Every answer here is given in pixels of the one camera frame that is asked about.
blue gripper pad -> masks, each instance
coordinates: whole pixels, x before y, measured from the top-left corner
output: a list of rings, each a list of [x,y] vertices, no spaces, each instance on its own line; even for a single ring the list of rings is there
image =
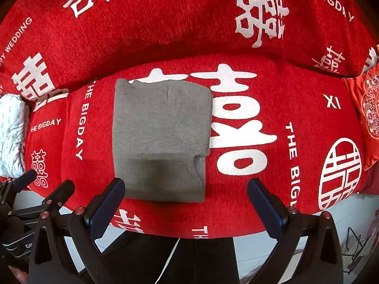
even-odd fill
[[[261,219],[268,235],[279,240],[288,220],[285,206],[279,198],[271,194],[259,178],[252,178],[248,182],[248,197]]]
[[[84,221],[92,240],[101,238],[125,196],[125,183],[114,178],[103,193],[96,195],[86,207]]]
[[[33,169],[27,171],[25,174],[13,181],[13,190],[20,193],[27,186],[29,186],[37,178],[37,172]]]

white tile floor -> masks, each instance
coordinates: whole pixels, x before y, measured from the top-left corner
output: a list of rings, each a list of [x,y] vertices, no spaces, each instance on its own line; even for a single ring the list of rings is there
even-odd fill
[[[328,211],[333,215],[334,222],[336,223],[340,243],[345,243],[348,227],[351,227],[357,235],[361,234],[365,236],[369,226],[375,219],[375,211],[378,209],[379,197],[369,198],[360,194],[351,195],[349,198],[329,208]],[[306,240],[306,237],[300,238],[296,249],[304,249]],[[254,274],[257,268],[265,262],[275,246],[275,240],[273,241],[266,232],[261,232],[235,237],[234,245],[239,277],[243,279]],[[293,274],[296,266],[297,264],[293,264],[290,276]],[[344,283],[351,283],[351,279],[345,279]]]
[[[15,202],[15,208],[26,208],[40,204],[43,198],[32,191],[23,191],[20,193]],[[371,222],[375,219],[375,211],[379,209],[379,197],[369,198],[360,194],[351,195],[349,198],[332,206],[328,211],[333,215],[336,223],[340,243],[344,244],[347,237],[347,228],[352,227],[357,235],[365,236]],[[67,208],[62,208],[63,213],[70,212]],[[115,238],[123,232],[122,229],[109,226],[104,236],[96,241],[99,249],[103,251]],[[301,252],[306,244],[306,237],[302,237],[297,246],[297,252]],[[73,257],[78,270],[83,268],[83,263],[76,251],[71,240],[67,238],[68,248]],[[271,239],[266,232],[253,235],[241,236],[234,238],[236,250],[238,272],[241,278],[241,284],[248,281],[251,274],[265,262],[268,255],[276,244],[276,240]],[[301,255],[294,257],[291,267],[286,271],[287,280],[297,266],[297,259]],[[345,283],[350,284],[352,277],[345,278]]]

bed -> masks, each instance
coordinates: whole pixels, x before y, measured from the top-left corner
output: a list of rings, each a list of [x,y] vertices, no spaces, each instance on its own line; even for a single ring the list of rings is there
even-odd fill
[[[200,84],[213,116],[205,202],[124,199],[116,227],[240,236],[264,230],[246,195],[252,177],[303,213],[365,186],[363,126],[341,78],[364,75],[378,57],[354,0],[18,0],[0,35],[2,93],[32,107],[30,188],[47,196],[73,180],[68,208],[115,177],[118,78]]]

gray fabric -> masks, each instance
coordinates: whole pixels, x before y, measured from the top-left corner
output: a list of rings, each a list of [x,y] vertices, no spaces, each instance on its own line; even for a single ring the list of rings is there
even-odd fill
[[[118,79],[112,145],[125,197],[203,202],[211,117],[212,95],[201,85]]]

red pillow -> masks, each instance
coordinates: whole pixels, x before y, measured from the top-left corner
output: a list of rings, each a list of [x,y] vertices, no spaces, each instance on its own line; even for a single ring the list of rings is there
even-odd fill
[[[205,202],[124,199],[116,227],[185,238],[252,234],[264,230],[246,193],[252,177],[306,213],[332,206],[365,180],[361,129],[341,79],[263,56],[209,55],[126,69],[33,112],[25,162],[43,168],[34,191],[46,196],[71,179],[68,206],[75,208],[112,180],[118,78],[185,78],[210,88],[214,100]]]
[[[343,78],[357,109],[365,147],[364,169],[379,160],[379,65],[356,78]]]
[[[368,170],[366,182],[359,189],[359,193],[379,195],[379,162]]]

